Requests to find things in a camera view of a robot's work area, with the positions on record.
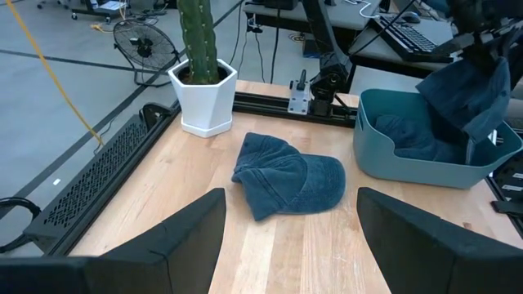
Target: desk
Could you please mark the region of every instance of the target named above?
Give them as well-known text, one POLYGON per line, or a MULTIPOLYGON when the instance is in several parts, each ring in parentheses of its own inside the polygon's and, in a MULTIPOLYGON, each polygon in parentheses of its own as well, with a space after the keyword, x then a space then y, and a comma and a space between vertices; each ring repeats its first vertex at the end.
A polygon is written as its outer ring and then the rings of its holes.
MULTIPOLYGON (((289 96, 287 87, 241 82, 238 91, 289 96)), ((351 106, 358 97, 343 95, 351 106)), ((145 232, 214 187, 226 190, 227 217, 211 293, 388 293, 355 210, 368 186, 457 225, 523 248, 523 240, 482 181, 470 190, 376 180, 358 169, 352 130, 308 122, 234 114, 231 131, 209 139, 183 132, 178 116, 98 216, 71 255, 100 255, 145 232), (257 223, 241 185, 230 181, 248 131, 285 139, 304 153, 338 158, 346 194, 331 211, 271 216, 257 223)))
MULTIPOLYGON (((437 45, 452 38, 452 29, 445 22, 422 19, 421 23, 412 24, 412 26, 437 45)), ((377 34, 371 28, 361 32, 349 53, 359 50, 377 34)), ((430 73, 447 66, 447 64, 442 63, 404 61, 382 38, 377 38, 364 50, 352 56, 351 61, 358 66, 385 70, 415 78, 425 78, 430 73)))
MULTIPOLYGON (((376 11, 381 0, 368 0, 372 4, 365 9, 365 13, 372 14, 376 11)), ((355 31, 361 31, 369 22, 369 18, 360 16, 360 9, 364 4, 352 5, 345 3, 343 0, 336 0, 336 6, 325 6, 329 15, 330 22, 333 26, 334 37, 341 49, 348 48, 355 36, 355 31)), ((245 5, 244 12, 254 14, 256 23, 275 27, 279 23, 281 29, 290 29, 297 32, 310 33, 311 28, 306 18, 305 9, 299 2, 291 11, 281 10, 279 13, 279 22, 276 21, 278 10, 266 8, 261 5, 245 5)))

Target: cap brim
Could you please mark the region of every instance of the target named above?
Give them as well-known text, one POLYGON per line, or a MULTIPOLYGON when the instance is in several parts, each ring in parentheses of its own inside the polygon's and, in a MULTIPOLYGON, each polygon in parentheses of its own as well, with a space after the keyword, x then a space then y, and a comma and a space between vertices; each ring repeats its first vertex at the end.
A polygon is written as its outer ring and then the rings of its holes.
POLYGON ((302 190, 281 213, 307 214, 335 207, 345 193, 345 169, 339 160, 319 155, 302 154, 307 165, 302 190))

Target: floor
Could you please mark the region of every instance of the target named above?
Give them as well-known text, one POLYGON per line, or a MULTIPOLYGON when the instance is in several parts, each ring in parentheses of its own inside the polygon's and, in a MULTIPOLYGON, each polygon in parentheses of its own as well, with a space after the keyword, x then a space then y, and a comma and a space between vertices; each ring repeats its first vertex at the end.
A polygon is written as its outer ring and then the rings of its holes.
MULTIPOLYGON (((94 139, 86 139, 89 138, 87 130, 65 103, 41 62, 34 56, 20 56, 16 53, 34 54, 34 50, 9 7, 2 4, 3 1, 0 0, 0 39, 4 40, 0 43, 3 72, 0 74, 0 190, 3 197, 27 197, 44 208, 91 160, 97 143, 94 139), (53 162, 58 166, 57 169, 50 166, 53 162)), ((133 9, 150 7, 151 2, 133 2, 133 9)), ((211 2, 212 15, 216 21, 238 0, 211 2)), ((55 57, 54 61, 49 61, 49 65, 90 125, 100 125, 100 121, 117 105, 131 101, 114 119, 111 128, 104 134, 104 140, 109 140, 143 104, 158 102, 170 105, 176 99, 169 85, 144 89, 133 83, 132 73, 125 70, 129 64, 113 49, 113 34, 90 28, 92 24, 103 22, 102 19, 79 15, 78 20, 71 20, 70 12, 55 3, 48 3, 39 10, 36 2, 25 0, 15 3, 15 7, 43 54, 55 57), (120 68, 111 69, 105 65, 120 68)), ((238 23, 239 44, 231 65, 239 71, 241 79, 257 82, 265 79, 269 82, 275 29, 262 28, 263 33, 258 34, 263 57, 262 77, 255 35, 248 33, 245 38, 245 15, 239 14, 238 10, 232 11, 215 28, 218 56, 230 62, 238 23)), ((159 17, 156 26, 170 37, 179 51, 183 49, 177 11, 168 10, 165 16, 159 17)), ((288 37, 291 33, 294 32, 283 29, 279 32, 274 70, 276 84, 288 85, 291 79, 299 77, 303 69, 307 70, 309 77, 319 70, 318 60, 302 57, 302 45, 288 37)), ((351 94, 359 95, 366 89, 376 87, 414 91, 418 82, 416 78, 358 68, 351 94)), ((100 126, 103 127, 101 131, 108 127, 103 122, 100 126)), ((29 224, 29 220, 30 214, 21 208, 8 212, 0 220, 0 244, 12 240, 29 224)), ((0 257, 41 254, 33 244, 28 244, 0 257)))

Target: electronic device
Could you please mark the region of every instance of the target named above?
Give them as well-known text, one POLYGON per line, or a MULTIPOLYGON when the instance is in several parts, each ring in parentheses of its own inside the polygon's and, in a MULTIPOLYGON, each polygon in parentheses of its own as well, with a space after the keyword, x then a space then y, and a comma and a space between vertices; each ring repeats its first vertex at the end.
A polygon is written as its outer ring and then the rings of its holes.
POLYGON ((491 73, 500 56, 507 56, 512 44, 523 31, 521 0, 446 0, 449 15, 458 29, 451 40, 439 45, 435 52, 460 56, 478 69, 491 73))
POLYGON ((401 19, 408 22, 409 24, 419 24, 422 22, 422 19, 419 17, 418 13, 414 11, 407 11, 401 14, 401 19))
POLYGON ((392 294, 523 293, 523 250, 370 188, 356 209, 392 294))
POLYGON ((102 256, 0 258, 0 292, 207 294, 225 219, 225 190, 213 189, 102 256))
MULTIPOLYGON (((393 17, 390 16, 381 16, 379 19, 372 19, 370 25, 380 32, 391 23, 392 19, 393 17)), ((405 61, 451 63, 454 60, 448 55, 432 54, 437 45, 409 24, 394 23, 381 34, 381 37, 405 61)))
POLYGON ((298 0, 264 0, 263 5, 267 8, 279 8, 281 10, 292 10, 296 8, 298 0))

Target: teal plastic bin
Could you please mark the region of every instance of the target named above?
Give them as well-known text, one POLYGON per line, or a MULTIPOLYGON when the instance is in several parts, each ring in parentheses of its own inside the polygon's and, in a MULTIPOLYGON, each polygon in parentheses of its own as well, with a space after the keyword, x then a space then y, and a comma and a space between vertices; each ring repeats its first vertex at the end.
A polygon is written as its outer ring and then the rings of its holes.
POLYGON ((477 144, 471 165, 401 158, 394 154, 394 142, 373 127, 383 114, 431 125, 427 102, 418 93, 367 90, 361 94, 353 141, 355 158, 363 172, 380 179, 469 189, 523 146, 504 122, 497 129, 503 143, 495 146, 486 139, 477 144))

